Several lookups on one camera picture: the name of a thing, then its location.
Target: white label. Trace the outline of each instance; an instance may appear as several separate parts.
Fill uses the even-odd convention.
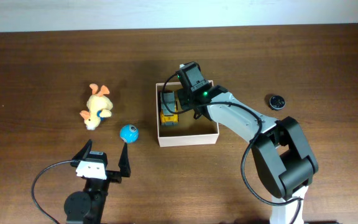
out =
[[[94,155],[103,155],[103,152],[97,152],[97,151],[90,151],[90,154],[94,154]]]
[[[78,177],[97,178],[101,180],[107,179],[104,165],[100,162],[81,161],[75,171]]]

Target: black round object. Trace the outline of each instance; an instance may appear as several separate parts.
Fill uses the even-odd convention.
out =
[[[285,100],[282,96],[272,96],[270,97],[270,100],[268,101],[270,108],[272,110],[278,111],[284,108],[285,106]]]
[[[66,199],[64,208],[68,217],[85,217],[91,210],[91,197],[85,192],[74,192]]]

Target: cable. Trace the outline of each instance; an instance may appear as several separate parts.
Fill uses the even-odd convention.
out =
[[[35,206],[44,214],[46,215],[48,218],[50,218],[54,223],[56,224],[60,224],[56,219],[54,219],[54,217],[52,217],[51,215],[49,215],[44,209],[41,208],[41,206],[38,204],[37,199],[35,199],[35,195],[34,195],[34,188],[35,188],[35,183],[37,183],[38,178],[40,178],[40,176],[42,174],[44,174],[44,172],[46,172],[47,170],[58,166],[58,165],[62,165],[62,164],[66,164],[69,162],[76,162],[76,160],[70,160],[70,161],[61,161],[55,164],[52,164],[50,166],[48,166],[47,168],[45,168],[44,170],[42,170],[34,179],[32,186],[31,186],[31,197],[32,197],[32,201],[35,203]]]
[[[173,74],[172,76],[170,76],[167,81],[165,81],[163,87],[162,87],[162,93],[164,93],[165,91],[165,87],[167,85],[167,83],[174,77],[176,76],[176,73]],[[295,197],[295,198],[291,198],[290,200],[286,201],[286,202],[281,202],[281,203],[277,203],[277,202],[271,202],[271,201],[268,201],[264,198],[262,198],[261,196],[259,196],[255,190],[250,186],[250,184],[248,183],[248,180],[247,180],[247,177],[246,177],[246,172],[245,172],[245,164],[246,164],[246,159],[247,159],[247,156],[248,156],[248,153],[249,151],[251,150],[252,146],[254,145],[254,142],[258,139],[259,135],[261,134],[262,132],[262,119],[257,116],[252,110],[246,108],[245,106],[243,105],[240,105],[240,104],[237,104],[237,103],[231,103],[231,102],[210,102],[210,103],[206,103],[206,104],[203,104],[203,105],[197,105],[193,108],[188,108],[187,110],[182,110],[182,111],[179,111],[179,112],[174,112],[172,111],[168,106],[167,106],[167,103],[165,102],[165,99],[164,97],[162,97],[162,103],[165,105],[165,107],[167,108],[167,110],[172,113],[172,114],[182,114],[182,113],[186,113],[187,111],[190,111],[190,110],[193,110],[195,108],[200,108],[200,107],[204,107],[204,106],[209,106],[209,105],[229,105],[229,106],[236,106],[238,108],[241,108],[243,110],[245,110],[246,112],[250,113],[258,122],[258,130],[257,132],[255,133],[255,136],[253,139],[251,139],[249,141],[249,144],[242,156],[242,159],[241,159],[241,176],[242,176],[242,180],[244,181],[246,187],[248,188],[248,190],[251,192],[251,194],[253,196],[255,196],[258,200],[260,200],[261,202],[263,203],[266,203],[267,205],[271,205],[271,206],[285,206],[285,205],[288,205],[292,202],[295,202],[295,201],[298,201],[298,205],[296,207],[296,210],[295,210],[295,214],[293,216],[293,218],[291,219],[291,222],[290,224],[293,224],[299,214],[299,211],[300,211],[300,205],[301,205],[301,201],[303,200],[301,197]]]

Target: yellow object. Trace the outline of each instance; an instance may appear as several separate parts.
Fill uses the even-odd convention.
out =
[[[178,112],[178,107],[176,104],[176,101],[170,102],[175,105],[175,112]],[[173,126],[178,124],[178,115],[177,114],[171,114],[168,111],[164,113],[163,108],[160,110],[160,121],[162,126]]]
[[[104,118],[111,117],[112,102],[104,94],[109,94],[110,91],[106,86],[100,88],[99,93],[97,84],[90,84],[92,95],[86,102],[89,111],[81,111],[80,115],[84,118],[84,123],[88,130],[95,130],[99,126],[100,121]]]

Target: open box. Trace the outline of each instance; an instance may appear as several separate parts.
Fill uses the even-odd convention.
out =
[[[160,92],[164,83],[155,85],[155,98],[157,108],[157,134],[160,147],[167,146],[189,146],[197,144],[215,144],[219,136],[219,125],[210,121],[204,116],[194,119],[193,111],[178,115],[178,124],[176,126],[162,126],[160,122]],[[179,104],[177,90],[181,89],[180,82],[167,83],[165,91],[175,92],[178,111],[182,108]]]

